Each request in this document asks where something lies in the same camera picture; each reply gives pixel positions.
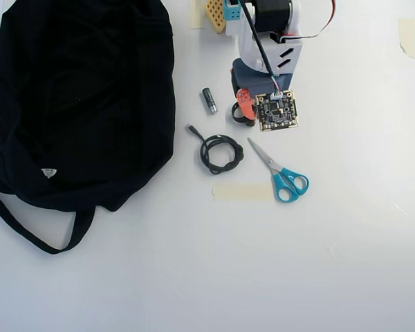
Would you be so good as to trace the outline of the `grey-blue gripper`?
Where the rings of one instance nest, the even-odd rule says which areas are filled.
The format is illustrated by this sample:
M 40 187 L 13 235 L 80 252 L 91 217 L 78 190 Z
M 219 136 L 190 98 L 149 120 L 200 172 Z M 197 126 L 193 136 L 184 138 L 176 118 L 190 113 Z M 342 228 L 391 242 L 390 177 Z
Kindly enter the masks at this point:
M 232 88 L 236 94 L 236 108 L 240 110 L 241 117 L 235 117 L 235 121 L 248 127 L 255 125 L 255 102 L 250 94 L 268 94 L 275 92 L 275 85 L 267 73 L 255 71 L 246 66 L 241 58 L 232 63 L 231 70 Z

